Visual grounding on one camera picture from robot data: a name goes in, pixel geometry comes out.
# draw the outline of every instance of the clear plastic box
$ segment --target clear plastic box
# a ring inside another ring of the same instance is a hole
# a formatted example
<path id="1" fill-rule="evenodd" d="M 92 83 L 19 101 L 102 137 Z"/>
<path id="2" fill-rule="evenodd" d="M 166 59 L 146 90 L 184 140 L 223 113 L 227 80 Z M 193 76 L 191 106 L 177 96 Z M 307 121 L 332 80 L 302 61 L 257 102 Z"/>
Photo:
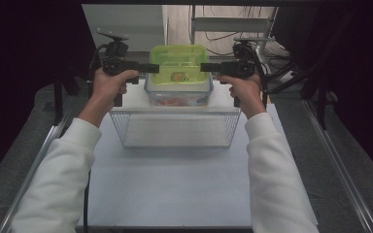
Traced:
<path id="1" fill-rule="evenodd" d="M 151 63 L 159 65 L 159 74 L 150 74 L 145 82 L 150 101 L 156 106 L 205 106 L 213 91 L 208 72 L 200 64 L 208 62 L 205 47 L 199 45 L 157 46 Z"/>
<path id="2" fill-rule="evenodd" d="M 140 84 L 130 84 L 123 106 L 110 111 L 126 148 L 229 148 L 240 109 L 227 84 L 214 82 L 205 107 L 160 107 L 149 102 Z"/>

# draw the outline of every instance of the wall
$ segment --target wall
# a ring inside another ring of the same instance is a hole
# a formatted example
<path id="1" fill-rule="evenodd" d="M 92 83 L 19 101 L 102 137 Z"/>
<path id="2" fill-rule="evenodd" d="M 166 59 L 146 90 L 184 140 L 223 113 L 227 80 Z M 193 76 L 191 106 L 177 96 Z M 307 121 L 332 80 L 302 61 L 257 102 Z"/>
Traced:
<path id="1" fill-rule="evenodd" d="M 97 28 L 128 36 L 128 51 L 150 51 L 165 44 L 162 6 L 83 4 L 83 8 L 96 46 L 111 42 L 97 34 Z"/>

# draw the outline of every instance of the metal rail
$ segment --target metal rail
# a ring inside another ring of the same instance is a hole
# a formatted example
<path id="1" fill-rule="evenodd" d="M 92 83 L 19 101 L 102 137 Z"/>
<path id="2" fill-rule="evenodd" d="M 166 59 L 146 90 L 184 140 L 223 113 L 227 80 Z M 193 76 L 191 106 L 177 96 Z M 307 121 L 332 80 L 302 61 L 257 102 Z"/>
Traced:
<path id="1" fill-rule="evenodd" d="M 350 199 L 354 209 L 356 210 L 356 215 L 359 218 L 365 232 L 373 233 L 373 216 L 364 200 L 360 194 L 358 188 L 356 187 L 353 179 L 345 167 L 341 156 L 338 154 L 337 149 L 332 144 L 331 139 L 328 136 L 328 133 L 325 130 L 322 130 L 318 120 L 316 119 L 316 110 L 314 104 L 311 100 L 303 100 L 305 109 L 308 112 L 310 120 L 312 121 L 314 128 L 317 131 L 317 134 L 322 142 L 323 147 L 325 148 L 328 158 L 331 161 L 335 173 L 338 176 L 338 179 L 343 185 L 348 198 Z"/>
<path id="2" fill-rule="evenodd" d="M 29 169 L 28 174 L 25 177 L 25 180 L 23 180 L 22 186 L 17 192 L 17 196 L 15 197 L 14 202 L 12 203 L 11 207 L 7 211 L 7 214 L 0 225 L 0 233 L 9 233 L 11 231 L 11 221 L 15 213 L 17 212 L 17 207 L 19 206 L 20 200 L 22 199 L 26 190 L 30 186 L 35 176 L 36 170 L 38 169 L 42 160 L 44 160 L 45 156 L 47 155 L 47 151 L 51 145 L 51 142 L 54 139 L 59 138 L 63 128 L 65 127 L 66 121 L 71 117 L 72 107 L 74 106 L 75 101 L 76 101 L 75 96 L 67 97 L 63 105 L 64 115 L 62 119 L 60 120 L 60 122 L 51 128 L 50 132 L 48 133 L 47 138 L 45 139 L 45 142 L 42 144 L 41 149 L 39 150 L 38 155 L 35 158 L 35 161 L 33 162 L 31 168 Z"/>

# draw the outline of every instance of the metal frame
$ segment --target metal frame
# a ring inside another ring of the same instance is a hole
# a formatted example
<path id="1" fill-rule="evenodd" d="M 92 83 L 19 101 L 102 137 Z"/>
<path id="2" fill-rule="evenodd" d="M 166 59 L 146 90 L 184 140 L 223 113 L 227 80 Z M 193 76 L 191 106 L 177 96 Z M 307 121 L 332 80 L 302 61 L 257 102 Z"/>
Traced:
<path id="1" fill-rule="evenodd" d="M 341 156 L 338 154 L 337 149 L 332 144 L 328 133 L 325 130 L 322 130 L 319 121 L 315 118 L 316 110 L 314 108 L 313 102 L 311 100 L 303 100 L 302 103 L 307 110 L 308 116 L 310 117 L 315 130 L 317 131 L 317 135 L 319 136 L 322 145 L 325 148 L 328 158 L 331 161 L 332 166 L 334 167 L 335 173 L 337 174 L 341 185 L 344 187 L 348 198 L 350 199 L 354 209 L 356 210 L 356 215 L 358 216 L 362 227 L 364 228 L 365 232 L 373 233 L 373 216 L 364 198 L 356 187 L 356 184 L 348 173 L 347 168 L 345 167 L 341 159 Z"/>
<path id="2" fill-rule="evenodd" d="M 62 133 L 63 128 L 65 127 L 66 122 L 70 119 L 71 113 L 72 113 L 72 107 L 74 106 L 75 101 L 76 101 L 76 97 L 74 96 L 67 97 L 63 105 L 64 115 L 60 119 L 60 121 L 57 123 L 57 125 L 54 125 L 51 128 L 50 132 L 48 133 L 47 138 L 45 139 L 45 142 L 42 144 L 41 149 L 38 152 L 38 155 L 36 156 L 31 168 L 29 169 L 28 174 L 26 175 L 26 178 L 23 180 L 22 186 L 17 192 L 17 196 L 15 197 L 14 202 L 12 203 L 11 207 L 7 211 L 7 214 L 5 215 L 5 218 L 3 219 L 0 225 L 0 233 L 10 232 L 11 221 L 14 218 L 15 213 L 17 212 L 17 208 L 19 206 L 20 200 L 22 199 L 26 190 L 32 183 L 35 173 L 38 170 L 38 167 L 41 164 L 42 160 L 44 160 L 44 158 L 46 157 L 47 151 L 51 145 L 51 142 L 59 138 L 59 136 Z"/>
<path id="3" fill-rule="evenodd" d="M 195 44 L 196 31 L 210 32 L 256 32 L 262 33 L 260 38 L 251 38 L 252 41 L 258 42 L 259 47 L 256 53 L 259 60 L 265 63 L 264 50 L 269 39 L 269 34 L 274 23 L 275 15 L 278 8 L 274 7 L 268 18 L 241 18 L 241 17 L 196 17 L 195 5 L 192 5 L 192 16 L 190 24 L 190 43 Z"/>

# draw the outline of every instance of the white table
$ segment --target white table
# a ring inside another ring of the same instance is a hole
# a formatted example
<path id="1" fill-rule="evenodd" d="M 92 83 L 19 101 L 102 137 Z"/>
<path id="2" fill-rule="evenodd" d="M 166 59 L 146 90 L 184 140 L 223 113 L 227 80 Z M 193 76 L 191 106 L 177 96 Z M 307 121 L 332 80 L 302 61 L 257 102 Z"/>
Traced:
<path id="1" fill-rule="evenodd" d="M 268 112 L 284 134 L 273 104 Z M 91 172 L 88 224 L 251 226 L 246 121 L 241 115 L 229 149 L 125 149 L 106 116 Z"/>

